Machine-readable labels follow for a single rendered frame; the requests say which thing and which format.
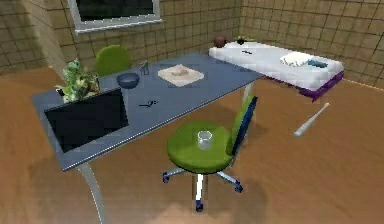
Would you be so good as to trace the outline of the white framed window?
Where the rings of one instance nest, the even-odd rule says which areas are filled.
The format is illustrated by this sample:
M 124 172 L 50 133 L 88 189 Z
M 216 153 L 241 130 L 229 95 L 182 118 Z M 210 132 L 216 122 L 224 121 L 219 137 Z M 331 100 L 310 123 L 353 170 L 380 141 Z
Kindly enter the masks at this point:
M 160 0 L 67 0 L 75 33 L 159 23 Z

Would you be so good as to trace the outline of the teal cloth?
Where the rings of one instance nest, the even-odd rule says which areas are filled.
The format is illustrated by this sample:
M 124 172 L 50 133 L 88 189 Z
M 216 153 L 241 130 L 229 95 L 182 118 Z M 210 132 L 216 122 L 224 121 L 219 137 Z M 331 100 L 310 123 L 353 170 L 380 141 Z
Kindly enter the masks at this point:
M 326 68 L 328 66 L 327 63 L 314 60 L 314 59 L 309 60 L 308 65 L 318 67 L 318 68 Z

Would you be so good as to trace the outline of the white baseball bat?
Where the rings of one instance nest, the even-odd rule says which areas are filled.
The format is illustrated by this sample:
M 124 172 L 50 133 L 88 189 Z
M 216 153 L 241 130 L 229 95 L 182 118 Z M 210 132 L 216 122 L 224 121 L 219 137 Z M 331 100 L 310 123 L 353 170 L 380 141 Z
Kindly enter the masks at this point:
M 295 132 L 294 136 L 300 137 L 313 123 L 314 121 L 320 116 L 320 114 L 330 106 L 330 103 L 325 103 L 324 106 L 312 117 L 310 117 L 306 122 L 304 122 Z

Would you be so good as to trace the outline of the white pillow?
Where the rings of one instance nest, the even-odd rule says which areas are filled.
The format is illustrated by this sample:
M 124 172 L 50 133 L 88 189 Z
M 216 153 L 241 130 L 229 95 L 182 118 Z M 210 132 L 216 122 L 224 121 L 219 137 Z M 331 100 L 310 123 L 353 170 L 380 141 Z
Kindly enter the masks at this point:
M 280 62 L 291 67 L 300 67 L 313 59 L 313 55 L 302 52 L 291 52 L 280 58 Z

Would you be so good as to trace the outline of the white bed with purple base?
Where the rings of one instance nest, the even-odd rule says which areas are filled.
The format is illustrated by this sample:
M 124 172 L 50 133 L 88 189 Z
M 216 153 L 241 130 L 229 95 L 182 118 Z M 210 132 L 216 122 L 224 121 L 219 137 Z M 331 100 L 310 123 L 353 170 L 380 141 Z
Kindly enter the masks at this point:
M 299 90 L 301 95 L 316 101 L 337 84 L 344 76 L 344 66 L 340 61 L 313 55 L 314 60 L 328 64 L 318 68 L 304 64 L 291 67 L 280 62 L 280 58 L 291 52 L 299 52 L 258 42 L 229 42 L 222 48 L 212 47 L 209 55 L 224 62 L 253 70 L 269 79 L 286 83 Z

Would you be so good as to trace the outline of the clear glass cup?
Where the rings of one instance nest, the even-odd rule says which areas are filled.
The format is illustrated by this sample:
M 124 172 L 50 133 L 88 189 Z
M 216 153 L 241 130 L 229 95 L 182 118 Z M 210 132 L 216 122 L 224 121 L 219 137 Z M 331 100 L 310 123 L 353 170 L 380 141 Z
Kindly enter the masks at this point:
M 197 137 L 198 147 L 201 150 L 209 150 L 211 148 L 213 135 L 210 131 L 199 131 Z

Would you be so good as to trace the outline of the beige folded cloth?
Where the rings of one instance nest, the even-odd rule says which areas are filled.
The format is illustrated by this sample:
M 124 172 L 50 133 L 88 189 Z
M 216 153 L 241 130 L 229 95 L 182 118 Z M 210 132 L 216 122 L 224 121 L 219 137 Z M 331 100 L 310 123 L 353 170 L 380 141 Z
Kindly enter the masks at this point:
M 203 73 L 182 64 L 159 70 L 158 76 L 177 87 L 183 87 L 204 78 Z

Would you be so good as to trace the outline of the green house plant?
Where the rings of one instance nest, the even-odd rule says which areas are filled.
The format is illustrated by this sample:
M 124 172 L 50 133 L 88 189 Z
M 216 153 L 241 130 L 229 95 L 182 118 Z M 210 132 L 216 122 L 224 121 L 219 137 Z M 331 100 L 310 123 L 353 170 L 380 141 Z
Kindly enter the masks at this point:
M 65 103 L 82 100 L 100 92 L 98 74 L 83 68 L 75 59 L 63 69 L 65 86 L 56 85 L 56 91 Z

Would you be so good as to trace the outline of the dark blue bowl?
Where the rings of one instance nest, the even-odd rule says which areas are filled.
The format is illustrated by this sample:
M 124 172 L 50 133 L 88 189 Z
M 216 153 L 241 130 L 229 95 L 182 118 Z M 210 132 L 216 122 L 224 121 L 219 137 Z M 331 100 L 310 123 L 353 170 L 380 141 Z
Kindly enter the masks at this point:
M 136 73 L 124 73 L 117 76 L 117 83 L 123 89 L 133 89 L 140 81 L 140 77 Z

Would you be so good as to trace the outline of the blue-grey desk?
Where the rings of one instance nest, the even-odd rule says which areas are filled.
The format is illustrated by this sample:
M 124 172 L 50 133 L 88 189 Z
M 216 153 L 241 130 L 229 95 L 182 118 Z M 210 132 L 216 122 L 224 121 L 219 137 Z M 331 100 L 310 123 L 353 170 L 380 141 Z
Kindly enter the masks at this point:
M 204 78 L 184 87 L 177 87 L 158 76 L 159 70 L 178 64 L 203 73 Z M 64 172 L 77 169 L 83 175 L 92 193 L 100 224 L 106 224 L 103 199 L 89 165 L 90 161 L 237 89 L 244 88 L 249 91 L 259 78 L 260 75 L 255 71 L 200 53 L 151 64 L 149 74 L 141 75 L 139 84 L 133 89 L 121 88 L 117 83 L 116 74 L 102 77 L 100 93 L 115 88 L 121 89 L 128 125 L 66 153 L 62 151 L 44 113 L 45 110 L 64 105 L 63 99 L 52 90 L 34 95 L 32 102 L 61 169 Z

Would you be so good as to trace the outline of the green office chair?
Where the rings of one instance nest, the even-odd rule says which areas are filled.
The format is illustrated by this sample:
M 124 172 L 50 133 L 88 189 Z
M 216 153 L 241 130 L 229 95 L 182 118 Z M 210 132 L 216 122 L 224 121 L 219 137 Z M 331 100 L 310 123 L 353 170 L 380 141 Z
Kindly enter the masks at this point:
M 233 184 L 236 192 L 242 192 L 243 186 L 240 181 L 224 173 L 223 170 L 232 166 L 236 161 L 240 147 L 247 136 L 257 101 L 258 97 L 255 95 L 246 97 L 230 131 L 211 122 L 192 121 L 180 126 L 168 138 L 168 157 L 176 168 L 164 172 L 162 181 L 167 183 L 171 176 L 184 172 L 196 174 L 195 205 L 197 212 L 201 212 L 204 208 L 202 193 L 204 177 L 207 175 L 218 175 L 223 180 Z M 212 133 L 212 143 L 209 150 L 201 150 L 198 147 L 197 134 L 199 131 Z
M 120 45 L 104 47 L 96 55 L 95 70 L 99 77 L 119 73 L 131 67 L 129 52 Z

